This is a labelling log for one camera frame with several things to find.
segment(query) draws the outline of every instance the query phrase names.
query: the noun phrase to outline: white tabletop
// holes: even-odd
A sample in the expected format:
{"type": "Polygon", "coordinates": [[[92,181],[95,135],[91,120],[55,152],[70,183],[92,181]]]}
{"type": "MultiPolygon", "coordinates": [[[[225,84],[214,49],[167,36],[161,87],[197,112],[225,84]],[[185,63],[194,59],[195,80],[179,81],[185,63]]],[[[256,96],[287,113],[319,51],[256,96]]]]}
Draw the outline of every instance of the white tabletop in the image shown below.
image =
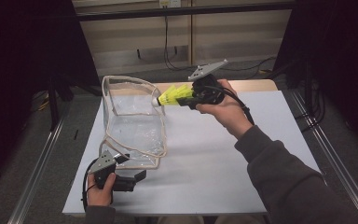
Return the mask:
{"type": "MultiPolygon", "coordinates": [[[[255,123],[272,140],[309,167],[319,170],[280,91],[240,92],[255,123]]],[[[134,192],[114,192],[118,214],[130,216],[223,215],[265,213],[246,171],[247,162],[234,148],[236,139],[214,117],[188,107],[166,106],[168,154],[157,170],[148,170],[134,192]]],[[[84,215],[84,173],[98,157],[103,138],[100,106],[63,213],[84,215]]]]}

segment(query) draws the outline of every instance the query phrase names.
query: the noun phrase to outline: aluminum rail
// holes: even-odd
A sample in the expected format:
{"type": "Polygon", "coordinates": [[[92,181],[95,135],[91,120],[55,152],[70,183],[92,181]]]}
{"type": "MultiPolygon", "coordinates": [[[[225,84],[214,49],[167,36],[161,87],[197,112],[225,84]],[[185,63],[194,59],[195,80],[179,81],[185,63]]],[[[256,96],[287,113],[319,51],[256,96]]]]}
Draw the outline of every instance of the aluminum rail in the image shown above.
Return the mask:
{"type": "MultiPolygon", "coordinates": [[[[302,96],[298,91],[292,92],[292,96],[300,109],[302,114],[307,114],[307,110],[304,106],[305,102],[302,96]]],[[[348,172],[347,168],[345,167],[342,160],[339,158],[336,150],[331,145],[330,141],[327,139],[324,131],[319,126],[319,124],[313,125],[316,123],[316,119],[314,117],[306,116],[306,122],[312,126],[311,130],[313,135],[315,136],[316,140],[319,142],[322,150],[324,151],[325,156],[329,160],[330,164],[332,165],[333,169],[335,170],[339,180],[341,181],[342,185],[344,186],[345,190],[348,192],[349,196],[351,197],[354,205],[358,209],[358,185],[348,172]]]]}
{"type": "Polygon", "coordinates": [[[297,7],[316,7],[316,6],[320,6],[321,4],[323,4],[322,1],[315,1],[312,3],[297,3],[294,1],[294,2],[243,4],[243,5],[212,6],[212,7],[153,8],[153,9],[117,11],[117,12],[77,13],[77,19],[80,21],[102,21],[102,20],[184,16],[184,15],[215,14],[215,13],[230,13],[230,12],[271,11],[271,10],[294,9],[297,7]]]}
{"type": "Polygon", "coordinates": [[[11,214],[11,217],[7,224],[21,224],[23,223],[26,214],[28,213],[28,209],[30,208],[30,205],[32,203],[32,200],[34,198],[34,195],[36,193],[37,186],[40,182],[40,179],[42,177],[42,174],[45,171],[45,167],[48,163],[48,158],[51,154],[51,151],[54,149],[54,146],[57,142],[57,139],[60,135],[63,121],[68,116],[70,108],[70,103],[66,103],[63,106],[62,109],[62,117],[59,120],[56,128],[50,132],[48,136],[48,140],[43,147],[43,151],[40,154],[39,160],[36,163],[36,166],[28,180],[28,183],[23,190],[19,201],[16,204],[15,209],[13,210],[13,213],[11,214]]]}

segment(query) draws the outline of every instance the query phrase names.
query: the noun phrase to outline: cable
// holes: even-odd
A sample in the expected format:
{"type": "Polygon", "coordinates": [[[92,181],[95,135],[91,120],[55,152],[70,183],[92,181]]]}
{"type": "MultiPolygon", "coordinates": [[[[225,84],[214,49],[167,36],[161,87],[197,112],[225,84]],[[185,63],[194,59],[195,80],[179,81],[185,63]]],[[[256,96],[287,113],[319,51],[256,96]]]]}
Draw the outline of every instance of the cable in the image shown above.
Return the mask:
{"type": "MultiPolygon", "coordinates": [[[[319,125],[324,120],[324,115],[325,115],[324,94],[323,94],[323,92],[322,92],[320,87],[318,87],[314,91],[316,91],[315,100],[314,100],[313,105],[312,105],[314,119],[311,120],[311,124],[309,126],[304,128],[303,130],[301,130],[302,133],[310,130],[311,128],[315,127],[316,125],[319,125]]],[[[301,117],[301,116],[306,117],[307,115],[308,115],[308,113],[306,113],[305,115],[304,114],[300,115],[298,117],[301,117]]]]}
{"type": "Polygon", "coordinates": [[[194,66],[189,66],[189,67],[185,67],[185,68],[178,68],[176,66],[174,66],[171,62],[170,59],[168,57],[168,17],[165,16],[165,46],[164,46],[164,61],[165,61],[165,65],[167,66],[168,69],[172,70],[172,71],[184,71],[184,70],[189,70],[190,68],[195,68],[194,66]]]}
{"type": "Polygon", "coordinates": [[[255,75],[257,75],[258,71],[260,70],[260,66],[263,63],[266,63],[269,60],[274,60],[276,59],[276,57],[269,57],[263,61],[261,61],[260,63],[258,63],[257,65],[251,66],[251,67],[247,67],[247,68],[240,68],[240,69],[232,69],[232,68],[220,68],[220,70],[225,70],[225,71],[231,71],[231,72],[240,72],[240,71],[246,71],[246,70],[251,70],[253,68],[257,68],[256,72],[254,75],[252,75],[251,77],[254,77],[255,75]]]}
{"type": "Polygon", "coordinates": [[[44,94],[46,94],[47,91],[41,91],[38,95],[37,93],[34,94],[32,100],[37,100],[39,97],[43,96],[44,94]]]}
{"type": "Polygon", "coordinates": [[[89,205],[87,203],[87,192],[89,191],[89,189],[91,189],[92,187],[94,187],[95,185],[89,187],[87,190],[86,190],[86,182],[87,182],[87,176],[89,174],[89,169],[91,168],[92,164],[94,164],[96,161],[98,160],[95,159],[93,160],[89,166],[87,167],[87,170],[86,170],[86,173],[84,174],[84,178],[83,178],[83,190],[82,190],[82,199],[81,201],[83,202],[83,208],[84,208],[84,211],[86,212],[86,209],[87,209],[87,206],[89,205]]]}
{"type": "Polygon", "coordinates": [[[195,87],[195,89],[199,89],[199,90],[202,90],[203,88],[214,90],[214,91],[220,91],[223,94],[228,95],[229,97],[233,98],[235,101],[238,102],[238,104],[240,104],[240,107],[241,107],[243,113],[245,114],[246,118],[249,120],[249,122],[251,122],[253,125],[255,125],[255,122],[252,118],[249,107],[247,107],[246,104],[244,104],[243,101],[233,91],[231,91],[227,88],[218,88],[218,87],[214,87],[214,86],[195,87]]]}
{"type": "Polygon", "coordinates": [[[42,105],[40,105],[39,106],[39,108],[37,109],[38,111],[40,111],[40,110],[43,110],[43,109],[45,109],[46,108],[46,106],[48,106],[48,103],[49,103],[49,101],[47,100],[46,102],[44,102],[42,105]]]}

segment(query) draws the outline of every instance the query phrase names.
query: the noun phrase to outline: transparent box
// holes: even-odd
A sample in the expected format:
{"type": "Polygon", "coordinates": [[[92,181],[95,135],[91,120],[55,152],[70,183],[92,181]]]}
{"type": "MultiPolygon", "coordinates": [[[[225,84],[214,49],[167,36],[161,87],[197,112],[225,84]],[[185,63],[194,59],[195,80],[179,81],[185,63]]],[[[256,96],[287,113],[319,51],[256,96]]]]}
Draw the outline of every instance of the transparent box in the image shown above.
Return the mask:
{"type": "Polygon", "coordinates": [[[134,77],[103,78],[103,124],[105,136],[100,155],[130,154],[117,169],[156,169],[167,153],[164,107],[153,107],[161,92],[150,82],[134,77]]]}

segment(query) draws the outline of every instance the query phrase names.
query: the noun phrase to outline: gray sleeve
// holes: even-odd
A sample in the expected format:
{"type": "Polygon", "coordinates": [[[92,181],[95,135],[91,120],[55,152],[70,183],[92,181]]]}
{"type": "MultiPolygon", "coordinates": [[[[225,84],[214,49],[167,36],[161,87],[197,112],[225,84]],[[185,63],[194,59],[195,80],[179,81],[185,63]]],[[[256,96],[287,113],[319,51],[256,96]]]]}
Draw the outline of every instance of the gray sleeve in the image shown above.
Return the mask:
{"type": "Polygon", "coordinates": [[[116,209],[109,206],[88,206],[86,224],[113,224],[116,209]]]}
{"type": "Polygon", "coordinates": [[[322,176],[254,126],[235,148],[273,223],[357,223],[322,176]]]}

